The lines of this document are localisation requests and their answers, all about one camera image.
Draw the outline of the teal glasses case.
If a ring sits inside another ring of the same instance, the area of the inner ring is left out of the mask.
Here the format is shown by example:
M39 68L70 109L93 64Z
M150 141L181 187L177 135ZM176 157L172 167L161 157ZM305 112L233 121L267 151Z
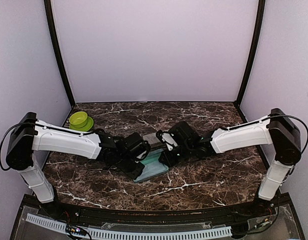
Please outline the teal glasses case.
M160 148L164 146L164 144L156 137L155 133L144 135L143 139L149 142L151 148Z
M144 165L142 174L134 180L135 183L147 181L153 177L160 176L169 171L169 167L159 162L159 157L164 150L162 148L151 151L148 156L141 161Z

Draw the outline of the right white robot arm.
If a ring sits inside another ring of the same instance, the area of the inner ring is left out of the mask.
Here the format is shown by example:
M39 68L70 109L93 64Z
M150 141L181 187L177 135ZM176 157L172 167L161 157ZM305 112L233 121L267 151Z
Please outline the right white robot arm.
M306 149L305 145L301 145L301 132L293 119L294 116L274 108L269 115L258 120L206 131L202 135L187 122L181 121L168 131L156 132L157 139L167 146L159 161L173 167L191 156L203 159L234 149L273 145L275 158L260 184L258 198L249 205L249 213L259 217L268 209L267 201L273 199Z

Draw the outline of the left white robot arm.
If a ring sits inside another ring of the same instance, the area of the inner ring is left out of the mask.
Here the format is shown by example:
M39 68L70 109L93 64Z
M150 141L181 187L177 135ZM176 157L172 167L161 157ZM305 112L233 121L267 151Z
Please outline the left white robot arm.
M82 156L105 162L135 180L143 172L141 163L151 149L148 141L138 133L128 137L111 136L101 129L90 132L70 130L38 120L36 113L28 112L18 124L10 127L4 171L16 170L45 210L54 218L64 214L57 193L48 182L34 156L35 151L49 151Z

